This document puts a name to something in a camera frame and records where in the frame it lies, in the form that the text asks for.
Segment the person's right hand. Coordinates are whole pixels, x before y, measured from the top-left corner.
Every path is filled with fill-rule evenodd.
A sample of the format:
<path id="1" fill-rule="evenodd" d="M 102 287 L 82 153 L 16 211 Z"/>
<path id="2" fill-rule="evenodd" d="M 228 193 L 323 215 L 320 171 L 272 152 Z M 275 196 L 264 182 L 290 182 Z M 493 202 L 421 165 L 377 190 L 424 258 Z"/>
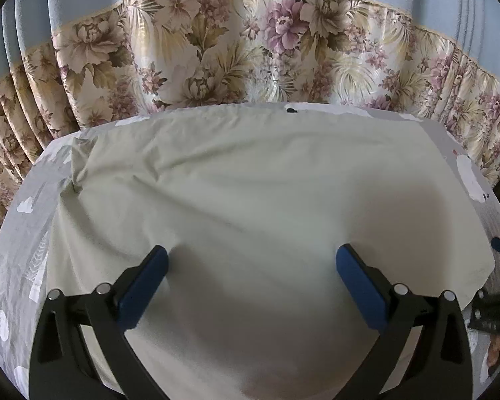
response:
<path id="1" fill-rule="evenodd" d="M 487 352 L 486 366 L 488 377 L 493 377 L 500 367 L 500 335 L 490 336 L 490 345 Z"/>

